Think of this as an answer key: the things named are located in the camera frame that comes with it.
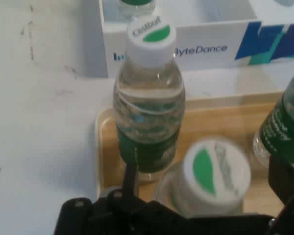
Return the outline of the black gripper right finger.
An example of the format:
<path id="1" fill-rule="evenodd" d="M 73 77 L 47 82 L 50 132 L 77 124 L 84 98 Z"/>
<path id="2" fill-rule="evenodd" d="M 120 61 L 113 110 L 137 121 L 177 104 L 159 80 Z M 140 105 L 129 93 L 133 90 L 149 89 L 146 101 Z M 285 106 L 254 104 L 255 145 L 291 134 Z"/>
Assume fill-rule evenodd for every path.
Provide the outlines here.
<path id="1" fill-rule="evenodd" d="M 278 155 L 269 158 L 269 186 L 284 207 L 268 234 L 294 235 L 294 166 Z"/>

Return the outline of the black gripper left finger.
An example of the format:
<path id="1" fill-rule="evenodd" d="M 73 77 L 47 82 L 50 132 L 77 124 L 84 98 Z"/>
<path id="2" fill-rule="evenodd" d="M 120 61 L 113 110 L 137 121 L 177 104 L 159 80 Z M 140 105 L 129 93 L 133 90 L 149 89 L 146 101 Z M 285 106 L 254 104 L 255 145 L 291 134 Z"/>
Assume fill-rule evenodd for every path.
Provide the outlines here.
<path id="1" fill-rule="evenodd" d="M 74 198 L 62 205 L 56 235 L 160 235 L 152 205 L 138 196 L 138 168 L 125 167 L 122 186 L 96 202 Z"/>

